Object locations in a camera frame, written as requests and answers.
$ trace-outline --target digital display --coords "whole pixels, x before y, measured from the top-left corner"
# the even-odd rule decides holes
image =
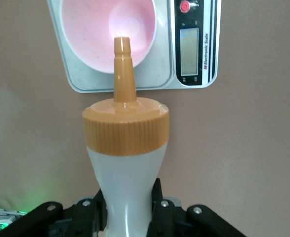
[[[198,75],[199,28],[180,29],[181,76]]]

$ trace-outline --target white plastic bottle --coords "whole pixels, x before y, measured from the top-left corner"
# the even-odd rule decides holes
[[[87,151],[107,206],[106,236],[146,237],[169,111],[155,100],[136,97],[129,38],[115,38],[114,52],[114,99],[82,114]]]

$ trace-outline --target electronic scale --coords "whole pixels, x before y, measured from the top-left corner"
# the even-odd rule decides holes
[[[62,0],[47,1],[70,86],[80,93],[113,91],[113,74],[90,68],[68,45],[61,26]],[[221,0],[153,2],[157,31],[150,52],[134,68],[137,90],[211,85],[218,73]]]

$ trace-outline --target beige wall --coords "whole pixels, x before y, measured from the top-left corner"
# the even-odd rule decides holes
[[[248,236],[290,236],[290,0],[224,0],[206,89],[141,91],[171,111],[164,195]],[[98,190],[46,1],[0,0],[0,207],[69,207]]]

